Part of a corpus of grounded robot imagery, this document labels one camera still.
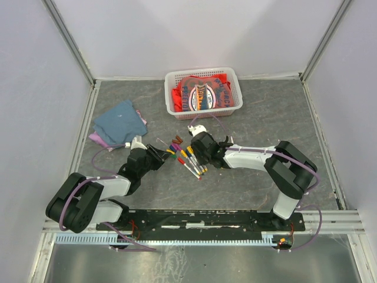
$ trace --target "red t-shirt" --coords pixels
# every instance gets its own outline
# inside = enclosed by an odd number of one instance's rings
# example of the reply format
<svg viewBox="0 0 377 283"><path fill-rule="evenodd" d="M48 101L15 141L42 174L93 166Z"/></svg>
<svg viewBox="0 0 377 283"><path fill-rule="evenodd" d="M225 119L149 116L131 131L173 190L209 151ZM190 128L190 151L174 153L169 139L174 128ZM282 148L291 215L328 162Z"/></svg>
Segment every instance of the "red t-shirt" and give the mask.
<svg viewBox="0 0 377 283"><path fill-rule="evenodd" d="M226 74L211 77L189 76L183 78L171 91L174 110L196 111L233 107L234 100Z"/></svg>

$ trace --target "yellow marker cap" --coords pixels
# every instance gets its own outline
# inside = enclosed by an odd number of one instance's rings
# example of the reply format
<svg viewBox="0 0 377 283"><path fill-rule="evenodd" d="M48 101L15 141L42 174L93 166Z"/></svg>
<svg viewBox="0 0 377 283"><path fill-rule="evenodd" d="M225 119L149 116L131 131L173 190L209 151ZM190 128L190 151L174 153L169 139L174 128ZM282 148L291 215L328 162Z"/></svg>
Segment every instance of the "yellow marker cap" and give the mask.
<svg viewBox="0 0 377 283"><path fill-rule="evenodd" d="M182 153L182 155L183 155L184 157L188 158L188 156L187 156L186 152L184 152L184 150L181 150L181 153Z"/></svg>
<svg viewBox="0 0 377 283"><path fill-rule="evenodd" d="M188 150L189 153L194 154L194 150L191 146L188 146L187 150Z"/></svg>
<svg viewBox="0 0 377 283"><path fill-rule="evenodd" d="M170 150L170 149L167 149L166 151L171 153L172 155L176 155L176 153L174 151Z"/></svg>

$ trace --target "wire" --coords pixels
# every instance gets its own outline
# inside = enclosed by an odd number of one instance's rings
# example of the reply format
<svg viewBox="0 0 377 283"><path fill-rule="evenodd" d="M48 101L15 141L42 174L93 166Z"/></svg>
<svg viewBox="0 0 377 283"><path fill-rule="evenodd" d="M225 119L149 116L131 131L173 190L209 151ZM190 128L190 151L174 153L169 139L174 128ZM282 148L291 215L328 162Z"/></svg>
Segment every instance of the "wire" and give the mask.
<svg viewBox="0 0 377 283"><path fill-rule="evenodd" d="M117 178L116 176L104 176L104 177L94 177L94 178L89 178L84 181L82 181L78 186L72 191L70 196L68 197L67 201L65 202L63 206L63 210L61 211L60 218L59 218L59 228L62 231L67 231L68 229L63 226L63 220L65 217L65 213L67 212L68 206L70 205L73 197L76 195L76 193L87 183L92 182L92 181L97 181L97 180L111 180Z"/></svg>
<svg viewBox="0 0 377 283"><path fill-rule="evenodd" d="M193 123L196 121L196 119L200 118L203 115L210 115L213 118L215 118L217 120L217 122L219 122L219 125L223 128L225 135L230 136L230 138L233 139L232 135L230 134L229 129L226 126L224 126L224 124L219 120L219 118L217 118L212 113L201 113L201 114L197 115L194 119L192 119L192 121L190 122L190 124L188 126L191 127L193 125Z"/></svg>
<svg viewBox="0 0 377 283"><path fill-rule="evenodd" d="M300 161L288 156L288 155L285 155L284 153L281 153L281 152L276 152L274 150L264 150L264 149L245 149L245 148L241 148L241 149L236 149L236 148L231 148L231 147L227 147L226 148L227 150L232 150L232 151L235 151L235 152L238 152L238 151L242 151L242 152L259 152L259 153L269 153L269 154L274 154L274 155L277 155L277 156L280 156L298 166L300 166L301 168L305 169L306 171L308 171L310 174L312 174L315 178L316 178L316 181L313 185L311 185L310 187L308 187L308 189L306 190L306 193L309 193L312 189L314 189L320 182L320 176L317 174L317 172L315 172L312 168L310 168L309 166L306 166L305 164L301 163ZM303 198L301 198L301 200L298 202L297 204L297 207L300 207L300 204L302 202Z"/></svg>
<svg viewBox="0 0 377 283"><path fill-rule="evenodd" d="M317 228L316 233L314 234L314 236L308 242L304 243L303 245L298 246L297 248L291 248L289 250L282 250L282 251L285 251L285 252L298 251L298 250L303 249L304 247L310 245L318 237L319 231L322 227L322 220L323 220L322 211L320 211L320 208L318 207L318 205L307 205L304 208L298 209L298 211L306 210L308 208L315 208L316 210L318 210L318 213L319 213L319 224L318 224L318 228Z"/></svg>
<svg viewBox="0 0 377 283"><path fill-rule="evenodd" d="M116 248L111 247L111 249L114 249L116 251L124 251L124 252L154 252L154 251L156 251L156 249L154 249L154 248L150 248L149 246L141 245L141 244L135 242L134 240L124 236L117 228L112 226L112 224L110 224L108 222L103 222L103 224L106 225L107 227L109 227L111 230L113 230L115 233L117 233L119 236L121 236L127 242L132 243L135 246L138 246L138 247L141 248L141 249L118 249L117 250Z"/></svg>
<svg viewBox="0 0 377 283"><path fill-rule="evenodd" d="M101 171L101 172L106 172L106 173L110 173L110 174L113 174L113 175L117 175L118 173L117 172L114 172L114 171L111 171L111 170L107 170L107 169L103 169L103 168L99 168L97 167L97 165L94 164L94 159L97 157L97 155L99 155L102 151L104 151L105 149L108 149L110 147L116 147L116 148L119 148L119 147L124 147L125 145L124 144L115 144L113 146L107 146L107 147L104 147L103 149L101 149L100 151L98 151L95 155L93 155L92 157L92 160L91 160L91 163L93 165L93 167L95 169L97 169L98 171Z"/></svg>

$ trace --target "marble surface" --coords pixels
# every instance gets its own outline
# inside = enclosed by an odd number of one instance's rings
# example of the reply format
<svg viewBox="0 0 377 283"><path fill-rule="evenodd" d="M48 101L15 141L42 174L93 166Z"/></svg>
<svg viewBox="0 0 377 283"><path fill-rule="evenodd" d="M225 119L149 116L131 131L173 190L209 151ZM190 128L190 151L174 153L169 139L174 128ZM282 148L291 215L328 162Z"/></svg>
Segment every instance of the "marble surface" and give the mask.
<svg viewBox="0 0 377 283"><path fill-rule="evenodd" d="M321 184L303 204L315 203L321 209L337 209L325 168L313 121L299 80L240 80L243 107L221 121L232 131L234 142L242 146L264 147L279 140L292 142L317 165ZM143 143L160 149L176 134L184 146L190 144L189 120L178 121L166 111L163 81L103 81L93 119L130 99L134 108L147 120L148 133ZM212 118L200 119L213 137L224 140L223 129ZM91 158L101 147L87 139L79 172L87 176L104 176L93 169ZM102 152L96 165L115 170L127 161L129 149ZM139 209L271 209L279 193L267 173L250 169L215 169L201 181L178 161L170 159L158 171L148 172L141 186L131 196L119 197L131 208Z"/></svg>

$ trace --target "folded blue shirt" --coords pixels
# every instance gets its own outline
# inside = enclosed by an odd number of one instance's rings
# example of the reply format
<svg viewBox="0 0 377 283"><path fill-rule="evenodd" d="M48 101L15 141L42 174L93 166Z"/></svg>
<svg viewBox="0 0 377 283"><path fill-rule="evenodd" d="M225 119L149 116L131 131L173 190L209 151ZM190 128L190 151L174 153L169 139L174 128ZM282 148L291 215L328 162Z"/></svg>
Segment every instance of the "folded blue shirt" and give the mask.
<svg viewBox="0 0 377 283"><path fill-rule="evenodd" d="M109 146L129 143L135 136L147 133L147 127L130 100L123 101L100 115L94 120L94 124L93 129Z"/></svg>

